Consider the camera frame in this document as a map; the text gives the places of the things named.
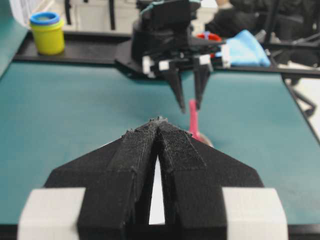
white block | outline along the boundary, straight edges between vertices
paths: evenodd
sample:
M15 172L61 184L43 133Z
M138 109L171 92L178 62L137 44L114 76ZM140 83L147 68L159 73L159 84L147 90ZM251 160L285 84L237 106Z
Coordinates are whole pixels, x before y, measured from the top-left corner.
M200 65L211 65L211 57L210 54L201 55L199 57Z
M288 240L285 211L274 188L223 187L228 240Z
M221 45L221 58L222 58L222 66L224 68L230 68L231 56L230 56L230 48L227 44Z
M79 240L84 187L34 189L20 216L18 240Z
M151 66L153 66L155 63L154 61L151 59L150 56L143 56L142 57L142 70L143 73L148 75L151 73Z
M165 71L165 70L169 70L170 66L169 66L169 60L163 60L159 62L159 70L160 71Z

red object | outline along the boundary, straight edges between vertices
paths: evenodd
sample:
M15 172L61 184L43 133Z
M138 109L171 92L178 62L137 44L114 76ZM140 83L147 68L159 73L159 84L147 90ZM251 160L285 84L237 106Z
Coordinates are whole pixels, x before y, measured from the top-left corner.
M205 33L200 33L200 34L197 34L196 37L197 38L200 38L200 39L205 39L207 36L207 39L208 40L212 40L212 41L217 41L217 42L221 42L222 39L219 35L217 34L214 34L214 33L208 33L208 34L205 34ZM214 58L215 57L215 54L214 53L211 53L210 54L210 57L211 58Z
M204 33L200 33L200 34L197 34L196 37L200 38L200 39L204 39L206 37L206 35ZM214 34L214 33L208 34L208 40L213 40L213 41L217 41L217 42L222 41L221 37L217 34Z
M189 132L192 133L192 137L197 139L198 141L202 141L200 137L199 130L198 130L198 113L196 108L196 100L191 99L189 101L189 108L190 108L190 130Z

black tray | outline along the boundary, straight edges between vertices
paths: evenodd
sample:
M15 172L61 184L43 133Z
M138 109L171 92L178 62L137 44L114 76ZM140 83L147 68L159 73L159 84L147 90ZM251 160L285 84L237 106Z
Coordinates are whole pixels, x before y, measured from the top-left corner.
M46 56L37 52L32 33L29 31L13 60L112 65L115 63L117 45L130 38L128 34L64 32L64 52Z

small object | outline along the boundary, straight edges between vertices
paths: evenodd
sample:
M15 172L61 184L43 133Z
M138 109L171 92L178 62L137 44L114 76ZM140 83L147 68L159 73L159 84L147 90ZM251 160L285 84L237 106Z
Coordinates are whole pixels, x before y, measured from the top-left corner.
M65 49L64 21L55 12L38 12L30 17L30 27L38 53L56 55Z
M189 108L190 108L190 129L189 132L192 134L192 137L194 139L197 139L198 141L207 144L210 147L214 147L212 142L207 138L205 135L199 132L198 130L198 113L196 110L196 101L194 99L191 99L189 101Z

blue lid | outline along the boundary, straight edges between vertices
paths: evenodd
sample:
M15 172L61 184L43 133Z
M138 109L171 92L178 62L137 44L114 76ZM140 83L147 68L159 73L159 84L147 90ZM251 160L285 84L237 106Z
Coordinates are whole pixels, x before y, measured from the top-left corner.
M60 21L60 17L55 12L44 11L33 14L30 17L30 22L33 25L51 25Z

